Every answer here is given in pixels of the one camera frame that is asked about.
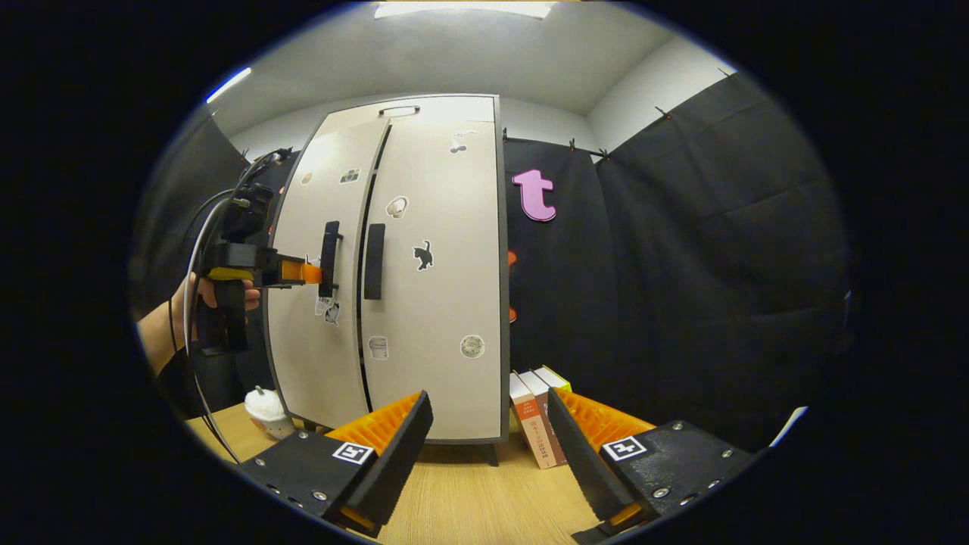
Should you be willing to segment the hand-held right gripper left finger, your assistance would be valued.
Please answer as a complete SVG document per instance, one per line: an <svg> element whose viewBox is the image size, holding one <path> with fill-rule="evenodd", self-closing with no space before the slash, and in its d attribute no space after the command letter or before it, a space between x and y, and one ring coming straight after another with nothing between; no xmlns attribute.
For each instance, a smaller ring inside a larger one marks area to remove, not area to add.
<svg viewBox="0 0 969 545"><path fill-rule="evenodd" d="M335 430L295 431L240 469L310 516L376 537L388 524L434 420L419 391Z"/></svg>

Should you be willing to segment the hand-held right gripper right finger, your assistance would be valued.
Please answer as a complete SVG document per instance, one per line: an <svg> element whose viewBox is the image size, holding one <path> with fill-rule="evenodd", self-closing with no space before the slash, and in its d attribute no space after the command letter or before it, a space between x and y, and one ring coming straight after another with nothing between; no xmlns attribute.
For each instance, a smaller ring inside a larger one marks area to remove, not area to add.
<svg viewBox="0 0 969 545"><path fill-rule="evenodd" d="M745 472L758 457L683 420L652 425L561 388L548 418L597 523L572 536L608 543L663 523Z"/></svg>

